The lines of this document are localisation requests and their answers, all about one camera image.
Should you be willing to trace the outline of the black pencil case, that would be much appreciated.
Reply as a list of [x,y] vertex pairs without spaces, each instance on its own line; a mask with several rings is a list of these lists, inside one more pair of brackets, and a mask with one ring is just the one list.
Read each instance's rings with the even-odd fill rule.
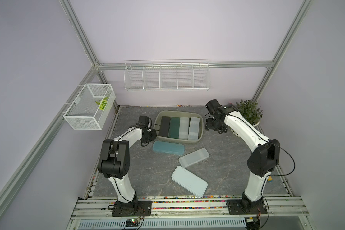
[[170,129],[170,117],[162,116],[161,124],[160,124],[160,130],[159,130],[159,136],[160,137],[168,137],[169,135],[169,129]]

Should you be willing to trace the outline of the teal blue pencil case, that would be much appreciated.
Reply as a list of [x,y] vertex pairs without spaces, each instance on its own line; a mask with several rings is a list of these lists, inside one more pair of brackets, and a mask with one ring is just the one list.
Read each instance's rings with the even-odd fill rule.
[[173,155],[183,155],[185,152],[185,147],[182,144],[156,141],[152,146],[153,151],[159,153],[173,154]]

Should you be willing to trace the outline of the dark green pencil case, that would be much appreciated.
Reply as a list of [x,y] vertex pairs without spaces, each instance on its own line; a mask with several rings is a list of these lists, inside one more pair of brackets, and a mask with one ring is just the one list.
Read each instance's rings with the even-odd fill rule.
[[170,121],[169,138],[178,139],[180,118],[172,117]]

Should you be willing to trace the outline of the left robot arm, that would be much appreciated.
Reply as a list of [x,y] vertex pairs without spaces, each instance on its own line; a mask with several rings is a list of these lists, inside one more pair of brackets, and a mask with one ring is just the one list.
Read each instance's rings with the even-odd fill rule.
[[136,198],[128,172],[130,168],[130,148],[137,142],[147,146],[157,138],[157,131],[152,128],[151,119],[140,116],[136,125],[114,139],[102,143],[98,171],[112,184],[121,203],[132,203]]

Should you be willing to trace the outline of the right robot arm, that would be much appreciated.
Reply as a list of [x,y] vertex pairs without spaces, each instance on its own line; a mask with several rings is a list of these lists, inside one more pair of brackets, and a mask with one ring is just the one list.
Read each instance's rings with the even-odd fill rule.
[[242,199],[257,202],[262,199],[266,179],[278,165],[280,143],[270,140],[256,130],[233,105],[221,105],[216,99],[206,104],[210,117],[206,119],[206,130],[218,133],[234,130],[252,152],[247,160],[250,177]]

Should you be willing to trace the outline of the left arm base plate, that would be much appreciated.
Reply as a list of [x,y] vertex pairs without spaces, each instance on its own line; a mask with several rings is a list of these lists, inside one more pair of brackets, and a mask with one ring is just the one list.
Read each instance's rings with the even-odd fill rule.
[[116,201],[113,205],[112,216],[113,217],[148,217],[152,211],[151,201],[138,201],[123,203]]

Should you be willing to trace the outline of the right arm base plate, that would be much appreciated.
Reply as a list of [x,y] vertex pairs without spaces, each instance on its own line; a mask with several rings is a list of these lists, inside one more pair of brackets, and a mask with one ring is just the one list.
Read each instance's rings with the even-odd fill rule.
[[268,210],[263,198],[256,202],[251,202],[246,199],[230,199],[227,200],[226,206],[230,215],[265,215]]

